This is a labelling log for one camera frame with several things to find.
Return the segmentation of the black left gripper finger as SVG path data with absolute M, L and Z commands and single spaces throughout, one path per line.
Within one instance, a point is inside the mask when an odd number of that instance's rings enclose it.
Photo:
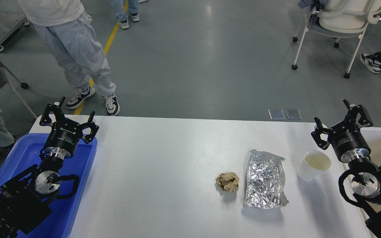
M 53 128 L 56 123 L 60 124 L 60 123 L 66 122 L 66 117 L 65 117 L 65 115 L 61 109 L 64 101 L 65 101 L 65 96 L 62 96 L 61 100 L 58 101 L 58 104 L 56 104 L 56 103 L 47 104 L 45 109 L 44 109 L 44 113 L 41 115 L 39 125 L 49 126 L 49 127 Z M 50 118 L 51 113 L 55 116 L 54 122 Z
M 81 135 L 80 138 L 86 144 L 89 144 L 94 140 L 94 138 L 95 138 L 95 136 L 99 130 L 99 126 L 96 125 L 94 120 L 93 120 L 94 115 L 95 115 L 95 111 L 92 111 L 92 113 L 89 115 L 88 121 L 83 123 L 83 124 L 78 125 L 79 135 Z M 90 133 L 86 134 L 86 135 L 83 134 L 83 130 L 85 130 L 85 129 L 91 129 Z

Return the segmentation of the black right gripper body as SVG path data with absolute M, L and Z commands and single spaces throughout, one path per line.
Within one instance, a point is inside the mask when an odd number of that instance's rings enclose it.
M 356 158 L 369 158 L 371 153 L 359 126 L 332 127 L 330 144 L 340 162 L 350 162 Z

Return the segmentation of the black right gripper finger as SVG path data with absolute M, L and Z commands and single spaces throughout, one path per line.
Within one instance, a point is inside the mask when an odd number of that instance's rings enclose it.
M 311 136 L 319 148 L 326 150 L 334 139 L 335 129 L 334 127 L 325 128 L 321 120 L 317 117 L 314 117 L 314 121 L 316 122 L 316 126 L 314 127 L 314 131 L 311 132 Z M 328 136 L 327 140 L 321 138 L 322 134 Z
M 343 120 L 344 124 L 351 128 L 368 128 L 373 126 L 373 122 L 367 109 L 359 104 L 351 104 L 348 100 L 343 99 L 348 112 Z

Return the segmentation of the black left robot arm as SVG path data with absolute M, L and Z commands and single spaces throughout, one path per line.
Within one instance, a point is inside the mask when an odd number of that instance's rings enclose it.
M 51 132 L 39 152 L 40 164 L 33 164 L 0 186 L 0 238 L 15 238 L 17 232 L 29 234 L 51 213 L 56 199 L 69 199 L 80 188 L 77 174 L 60 175 L 64 161 L 72 158 L 82 140 L 89 144 L 99 130 L 95 111 L 80 124 L 62 112 L 65 97 L 47 104 L 39 124 Z

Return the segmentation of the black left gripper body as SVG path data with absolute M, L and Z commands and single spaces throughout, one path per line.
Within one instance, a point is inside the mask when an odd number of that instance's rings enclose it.
M 44 152 L 50 154 L 56 150 L 64 150 L 64 158 L 74 155 L 83 132 L 79 131 L 79 123 L 73 120 L 56 121 L 52 123 L 51 133 L 44 144 Z

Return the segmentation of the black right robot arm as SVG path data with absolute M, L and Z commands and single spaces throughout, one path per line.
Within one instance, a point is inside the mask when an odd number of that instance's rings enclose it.
M 337 159 L 348 164 L 348 170 L 338 179 L 340 194 L 368 215 L 366 227 L 381 238 L 381 166 L 371 160 L 371 149 L 361 134 L 361 128 L 371 127 L 373 123 L 364 106 L 346 99 L 343 102 L 348 110 L 343 121 L 325 128 L 315 117 L 311 136 L 323 150 L 331 145 Z

